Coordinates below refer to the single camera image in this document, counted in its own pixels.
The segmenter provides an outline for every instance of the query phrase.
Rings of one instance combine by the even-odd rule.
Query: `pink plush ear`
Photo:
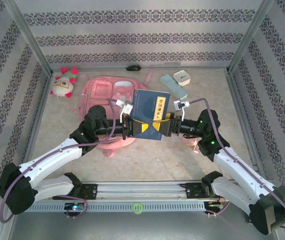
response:
[[[72,84],[74,84],[76,82],[76,78],[72,77],[69,79],[69,82],[71,82]]]
[[[62,68],[60,69],[60,71],[61,71],[62,74],[65,74],[65,73],[68,72],[67,68],[65,68],[65,67],[62,67]]]
[[[76,67],[73,67],[70,71],[71,71],[71,73],[74,74],[74,75],[76,75],[76,74],[78,73],[78,70],[77,70]]]
[[[66,98],[70,98],[72,96],[72,93],[71,92],[68,92],[65,94]]]

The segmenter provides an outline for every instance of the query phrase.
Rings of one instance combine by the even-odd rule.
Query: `book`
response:
[[[133,95],[131,119],[148,124],[148,128],[134,136],[138,139],[161,140],[162,134],[153,127],[154,121],[164,120],[170,93],[136,89]]]

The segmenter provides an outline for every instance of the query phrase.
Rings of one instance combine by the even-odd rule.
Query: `green ring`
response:
[[[132,210],[135,214],[141,214],[144,210],[144,206],[139,203],[139,202],[136,202],[133,206],[132,206]]]

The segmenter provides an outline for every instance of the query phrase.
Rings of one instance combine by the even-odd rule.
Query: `black mouse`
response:
[[[142,67],[138,64],[126,67],[127,71],[140,71],[140,69],[142,69]]]

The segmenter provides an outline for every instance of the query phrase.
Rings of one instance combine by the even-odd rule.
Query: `pink backpack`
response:
[[[85,119],[85,115],[89,109],[95,105],[101,105],[106,109],[107,119],[112,119],[112,109],[108,104],[107,99],[122,100],[123,102],[133,101],[135,89],[148,89],[148,83],[153,75],[153,69],[150,69],[144,84],[132,78],[115,77],[115,76],[98,76],[91,78],[84,86],[80,100],[79,109],[72,108],[71,110],[80,115],[80,120]],[[116,117],[119,119],[120,107],[113,103],[113,108],[116,112]],[[102,141],[107,136],[100,136]],[[106,157],[112,157],[116,153],[116,148],[124,147],[131,144],[135,140],[134,137],[128,137],[123,140],[122,136],[113,137],[106,143],[97,145],[103,149],[102,153]]]

